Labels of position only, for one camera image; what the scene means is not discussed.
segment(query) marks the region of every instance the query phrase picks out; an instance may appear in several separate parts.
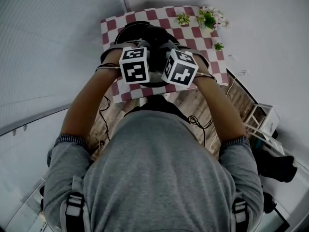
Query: checkered tablecloth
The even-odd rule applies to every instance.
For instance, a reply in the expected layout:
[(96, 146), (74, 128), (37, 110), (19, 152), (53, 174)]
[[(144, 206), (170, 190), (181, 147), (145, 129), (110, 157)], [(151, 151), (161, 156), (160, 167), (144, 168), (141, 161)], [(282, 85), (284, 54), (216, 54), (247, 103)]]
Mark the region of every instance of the checkered tablecloth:
[[(126, 24), (135, 21), (148, 21), (153, 26), (165, 28), (173, 35), (181, 45), (199, 50), (209, 61), (209, 71), (217, 79), (219, 85), (228, 85), (226, 64), (223, 52), (216, 52), (213, 48), (213, 41), (218, 42), (218, 33), (210, 33), (201, 29), (197, 22), (199, 7), (163, 7), (158, 9), (146, 9), (140, 12), (129, 12), (122, 16), (113, 16), (101, 20), (101, 31), (104, 50), (107, 50), (115, 41), (118, 33)], [(180, 26), (176, 20), (176, 14), (186, 13), (190, 15), (190, 25)], [(165, 87), (145, 87), (140, 84), (126, 84), (121, 78), (112, 84), (113, 100), (115, 103), (129, 101), (140, 97), (155, 94), (164, 94), (174, 91), (196, 88), (191, 85), (189, 88), (168, 84)]]

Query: black and white marker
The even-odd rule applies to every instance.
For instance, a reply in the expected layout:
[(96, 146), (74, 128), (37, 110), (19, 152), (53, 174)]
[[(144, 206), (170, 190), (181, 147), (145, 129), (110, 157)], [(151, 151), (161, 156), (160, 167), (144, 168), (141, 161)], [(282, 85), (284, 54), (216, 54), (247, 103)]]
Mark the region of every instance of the black and white marker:
[(162, 79), (167, 83), (189, 87), (197, 70), (198, 65), (192, 53), (172, 49)]
[(148, 83), (147, 48), (125, 47), (119, 60), (123, 79), (128, 84)]

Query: potted plant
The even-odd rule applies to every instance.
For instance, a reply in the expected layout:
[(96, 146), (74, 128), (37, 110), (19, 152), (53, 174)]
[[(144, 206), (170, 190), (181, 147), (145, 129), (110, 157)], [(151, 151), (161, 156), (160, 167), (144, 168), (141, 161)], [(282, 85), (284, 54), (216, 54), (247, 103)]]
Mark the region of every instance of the potted plant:
[(218, 51), (221, 51), (224, 46), (222, 45), (222, 43), (216, 43), (213, 45), (214, 49), (218, 52)]
[(223, 13), (211, 6), (200, 9), (199, 15), (197, 21), (202, 28), (213, 31), (219, 27), (226, 28), (229, 25), (228, 20), (223, 17)]
[(176, 20), (178, 21), (178, 24), (182, 25), (189, 25), (190, 22), (190, 16), (188, 14), (182, 13), (176, 15)]

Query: wooden floor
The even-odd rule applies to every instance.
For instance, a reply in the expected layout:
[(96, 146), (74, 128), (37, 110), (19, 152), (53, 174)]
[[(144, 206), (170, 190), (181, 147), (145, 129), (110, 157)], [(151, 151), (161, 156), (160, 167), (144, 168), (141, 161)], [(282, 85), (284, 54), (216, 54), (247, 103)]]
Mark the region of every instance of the wooden floor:
[[(232, 83), (233, 79), (231, 76), (229, 76), (230, 86), (232, 85)], [(225, 91), (225, 93), (227, 93), (228, 87), (222, 87), (222, 89)], [(132, 110), (135, 106), (139, 105), (139, 100), (137, 99), (133, 101), (114, 104), (112, 101), (112, 94), (110, 90), (107, 92), (106, 96), (111, 100), (111, 105), (110, 108), (104, 111), (102, 114), (108, 124), (109, 136), (110, 138), (112, 138), (112, 134), (118, 122), (124, 117), (127, 112)], [(234, 82), (232, 88), (230, 89), (228, 93), (228, 98), (239, 111), (240, 117), (244, 121), (252, 110), (254, 101), (250, 98), (246, 91), (243, 90), (241, 86), (239, 86), (237, 82)], [(200, 124), (203, 126), (206, 125), (211, 119), (207, 103), (203, 98), (202, 94), (197, 89), (171, 93), (168, 101), (174, 103), (187, 117), (190, 115), (196, 116)], [(106, 107), (107, 100), (104, 98), (101, 103), (101, 109), (104, 109)], [(193, 130), (198, 141), (200, 142), (200, 144), (203, 145), (203, 130), (194, 125)], [(98, 148), (99, 142), (101, 142), (100, 147), (93, 154), (93, 159), (96, 159), (100, 155), (102, 150), (104, 150), (104, 147), (108, 144), (108, 139), (105, 131), (105, 122), (100, 117), (100, 115), (97, 114), (95, 123), (87, 139), (88, 145), (92, 149)], [(216, 136), (216, 130), (213, 124), (208, 129), (205, 129), (205, 134), (205, 148), (209, 150), (216, 158), (218, 158), (220, 141)]]

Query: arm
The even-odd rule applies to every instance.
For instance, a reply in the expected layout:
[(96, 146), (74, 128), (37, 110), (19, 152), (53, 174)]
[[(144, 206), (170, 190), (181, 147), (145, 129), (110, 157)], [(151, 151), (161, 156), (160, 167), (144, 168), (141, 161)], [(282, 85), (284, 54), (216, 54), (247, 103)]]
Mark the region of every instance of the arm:
[[(199, 72), (208, 70), (199, 56), (195, 56), (199, 65)], [(249, 141), (245, 136), (245, 129), (238, 112), (228, 100), (217, 83), (211, 78), (195, 78), (194, 84), (205, 97), (211, 116), (222, 144), (219, 162), (224, 166), (227, 174), (234, 180), (236, 196), (242, 197), (248, 204), (248, 231), (254, 229), (263, 213), (263, 191), (257, 174)]]
[[(111, 51), (104, 63), (118, 65), (121, 53)], [(105, 92), (119, 75), (118, 69), (101, 69), (92, 76), (68, 110), (61, 134), (87, 137)], [(73, 177), (84, 178), (90, 165), (90, 156), (81, 145), (61, 142), (54, 147), (44, 189), (44, 214), (54, 231), (61, 231), (60, 206), (71, 193)]]
[[(202, 59), (194, 55), (199, 72), (209, 74)], [(214, 126), (221, 142), (237, 139), (246, 135), (242, 120), (219, 85), (211, 78), (197, 77), (193, 83), (205, 97)]]
[[(121, 53), (121, 49), (111, 51), (103, 64), (119, 65)], [(61, 134), (86, 138), (95, 121), (104, 94), (120, 75), (119, 69), (98, 70), (73, 101), (64, 119)]]

